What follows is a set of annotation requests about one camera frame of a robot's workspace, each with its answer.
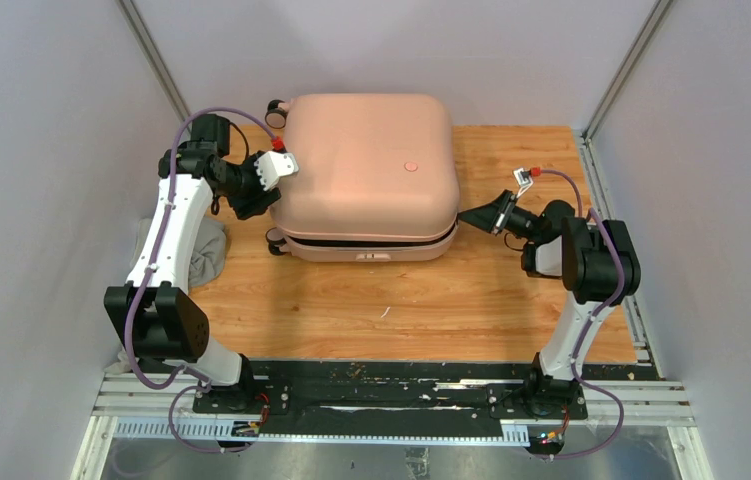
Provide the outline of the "pink suitcase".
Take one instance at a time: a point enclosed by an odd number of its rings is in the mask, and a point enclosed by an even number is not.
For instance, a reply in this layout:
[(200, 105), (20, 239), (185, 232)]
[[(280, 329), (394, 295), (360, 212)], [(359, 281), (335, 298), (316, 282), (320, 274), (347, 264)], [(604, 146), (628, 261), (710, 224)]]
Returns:
[(311, 262), (412, 262), (457, 234), (452, 119), (427, 94), (309, 94), (286, 106), (297, 173), (279, 182), (265, 234), (274, 255)]

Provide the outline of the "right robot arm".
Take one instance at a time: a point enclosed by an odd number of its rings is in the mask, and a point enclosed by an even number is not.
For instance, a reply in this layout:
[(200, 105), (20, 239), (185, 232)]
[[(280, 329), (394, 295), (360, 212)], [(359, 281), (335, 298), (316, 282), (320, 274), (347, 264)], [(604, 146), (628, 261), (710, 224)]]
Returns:
[(563, 200), (553, 200), (533, 214), (517, 206), (509, 190), (457, 217), (491, 235), (510, 233), (524, 239), (522, 270), (530, 277), (557, 279), (566, 292), (550, 340), (535, 355), (523, 385), (504, 395), (501, 403), (521, 405), (540, 418), (571, 405), (598, 330), (639, 287), (640, 264), (626, 224), (580, 217)]

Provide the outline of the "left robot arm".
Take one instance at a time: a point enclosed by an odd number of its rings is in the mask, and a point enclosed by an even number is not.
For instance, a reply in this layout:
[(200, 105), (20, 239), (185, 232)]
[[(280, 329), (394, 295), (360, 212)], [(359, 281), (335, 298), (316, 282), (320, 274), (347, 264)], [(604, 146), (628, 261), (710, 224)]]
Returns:
[(145, 388), (162, 391), (188, 376), (191, 391), (219, 392), (234, 413), (270, 410), (249, 359), (213, 338), (188, 275), (200, 224), (219, 199), (241, 219), (262, 215), (280, 199), (280, 180), (297, 170), (284, 140), (244, 111), (204, 109), (178, 127), (158, 163), (157, 203), (137, 262), (103, 298), (129, 371)]

